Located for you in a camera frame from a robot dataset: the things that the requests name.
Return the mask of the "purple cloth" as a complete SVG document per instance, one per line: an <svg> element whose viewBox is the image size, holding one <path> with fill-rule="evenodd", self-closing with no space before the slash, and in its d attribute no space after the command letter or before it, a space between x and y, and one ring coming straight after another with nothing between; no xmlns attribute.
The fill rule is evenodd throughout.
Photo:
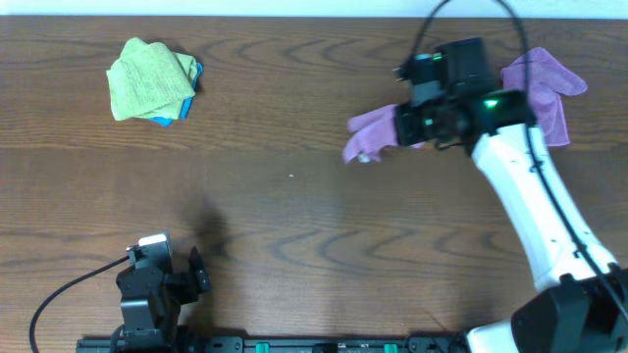
<svg viewBox="0 0 628 353"><path fill-rule="evenodd" d="M548 50L535 47L501 70L503 88L523 91L525 67L530 74L529 105L543 131L546 146L568 145L570 138L561 97L586 92L587 83L563 66Z"/></svg>
<svg viewBox="0 0 628 353"><path fill-rule="evenodd" d="M400 147L394 125L396 108L390 104L347 121L351 137L341 153L346 164L380 162L385 149Z"/></svg>

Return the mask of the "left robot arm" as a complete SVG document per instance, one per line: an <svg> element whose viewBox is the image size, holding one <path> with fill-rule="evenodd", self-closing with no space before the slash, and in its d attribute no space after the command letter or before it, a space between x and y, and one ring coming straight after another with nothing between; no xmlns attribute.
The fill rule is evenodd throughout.
<svg viewBox="0 0 628 353"><path fill-rule="evenodd" d="M210 290L204 261L196 248L188 268L173 270L165 245L135 245L128 249L131 266L116 277L121 299L124 343L120 352L184 352L196 344L178 324L181 307Z"/></svg>

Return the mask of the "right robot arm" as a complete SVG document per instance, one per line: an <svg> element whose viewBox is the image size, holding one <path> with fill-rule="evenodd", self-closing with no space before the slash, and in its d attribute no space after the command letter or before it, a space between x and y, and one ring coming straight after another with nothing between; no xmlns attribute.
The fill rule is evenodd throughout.
<svg viewBox="0 0 628 353"><path fill-rule="evenodd" d="M510 318L472 328L470 352L619 352L627 347L627 272L566 190L521 91L405 103L401 146L456 139L493 189L525 251L537 295Z"/></svg>

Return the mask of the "green folded cloth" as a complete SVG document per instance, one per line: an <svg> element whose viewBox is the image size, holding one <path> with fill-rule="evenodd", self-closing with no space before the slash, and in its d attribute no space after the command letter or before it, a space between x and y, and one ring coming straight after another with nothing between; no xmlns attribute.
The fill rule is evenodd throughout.
<svg viewBox="0 0 628 353"><path fill-rule="evenodd" d="M129 39L106 72L114 119L150 121L160 116L177 121L182 102L195 96L191 83L196 63L194 57L173 52L162 42Z"/></svg>

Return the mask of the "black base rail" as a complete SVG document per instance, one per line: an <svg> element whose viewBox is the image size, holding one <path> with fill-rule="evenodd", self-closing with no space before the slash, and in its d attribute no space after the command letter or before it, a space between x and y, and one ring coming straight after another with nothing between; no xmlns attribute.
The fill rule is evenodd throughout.
<svg viewBox="0 0 628 353"><path fill-rule="evenodd" d="M133 348L122 339L116 352L179 353L468 353L458 336L409 336L403 339L349 338L191 338L168 348Z"/></svg>

